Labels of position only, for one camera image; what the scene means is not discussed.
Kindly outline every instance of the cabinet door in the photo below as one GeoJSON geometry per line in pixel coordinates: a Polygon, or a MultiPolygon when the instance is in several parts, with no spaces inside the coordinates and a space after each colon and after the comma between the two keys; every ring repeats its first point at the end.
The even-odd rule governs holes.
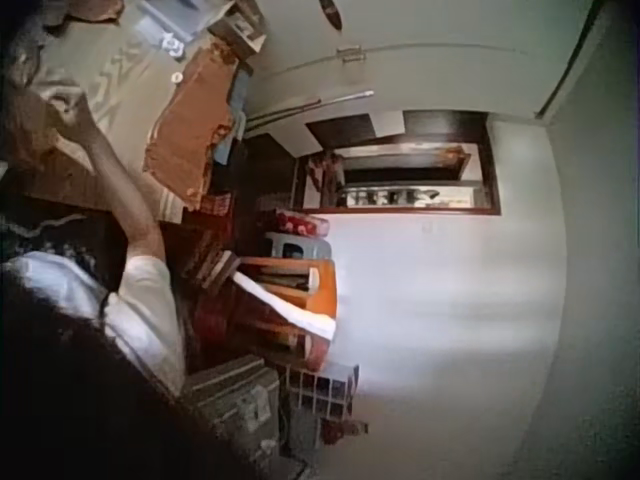
{"type": "MultiPolygon", "coordinates": [[[[475,110],[533,118],[557,81],[557,63],[517,53],[474,48],[411,47],[369,52],[361,63],[314,63],[253,84],[249,113],[336,98],[364,90],[375,95],[336,105],[346,113],[415,109],[475,110]]],[[[326,116],[336,109],[318,109],[326,116]]]]}
{"type": "Polygon", "coordinates": [[[319,0],[258,0],[268,22],[252,61],[271,74],[335,56],[336,48],[474,48],[566,64],[590,0],[335,0],[337,32],[319,0]]]}
{"type": "Polygon", "coordinates": [[[267,41],[251,65],[276,73],[335,56],[344,39],[327,21],[319,0],[257,0],[267,22],[267,41]]]}

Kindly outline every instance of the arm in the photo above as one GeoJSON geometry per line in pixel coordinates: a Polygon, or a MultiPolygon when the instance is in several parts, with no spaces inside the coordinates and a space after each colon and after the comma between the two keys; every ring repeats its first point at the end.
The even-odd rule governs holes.
{"type": "Polygon", "coordinates": [[[83,90],[60,77],[49,77],[34,88],[51,107],[58,133],[87,152],[113,215],[129,241],[127,258],[151,255],[164,261],[160,228],[109,140],[96,125],[83,90]]]}
{"type": "Polygon", "coordinates": [[[81,145],[100,178],[113,215],[127,236],[127,258],[151,255],[164,261],[164,242],[160,228],[109,140],[96,126],[92,135],[81,145]]]}

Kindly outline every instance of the white shirt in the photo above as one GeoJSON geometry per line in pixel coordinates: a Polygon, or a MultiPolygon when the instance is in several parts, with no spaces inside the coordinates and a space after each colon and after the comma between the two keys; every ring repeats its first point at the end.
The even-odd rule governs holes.
{"type": "MultiPolygon", "coordinates": [[[[107,290],[71,260],[30,252],[9,262],[26,287],[70,315],[97,320],[107,290]]],[[[107,335],[144,372],[153,372],[178,395],[185,378],[182,335],[171,292],[169,270],[155,257],[127,260],[118,293],[109,294],[104,310],[107,335]]]]}

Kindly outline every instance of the person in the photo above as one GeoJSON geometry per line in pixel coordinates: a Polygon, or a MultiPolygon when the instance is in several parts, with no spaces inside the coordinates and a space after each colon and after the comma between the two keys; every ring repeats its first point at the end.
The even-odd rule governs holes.
{"type": "MultiPolygon", "coordinates": [[[[18,11],[9,8],[2,19],[3,59],[18,23],[33,12],[25,5],[35,5],[15,4],[18,11]]],[[[58,133],[86,151],[128,248],[112,293],[70,260],[44,252],[2,266],[5,471],[27,478],[258,478],[178,398],[185,362],[162,235],[84,92],[61,76],[33,88],[55,107],[58,133]]]]}

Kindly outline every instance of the hand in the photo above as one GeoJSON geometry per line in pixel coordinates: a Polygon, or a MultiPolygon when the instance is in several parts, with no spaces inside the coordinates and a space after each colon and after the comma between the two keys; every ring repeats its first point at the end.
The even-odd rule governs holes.
{"type": "Polygon", "coordinates": [[[87,146],[100,133],[84,90],[60,72],[35,81],[31,88],[50,108],[58,133],[72,142],[87,146]]]}

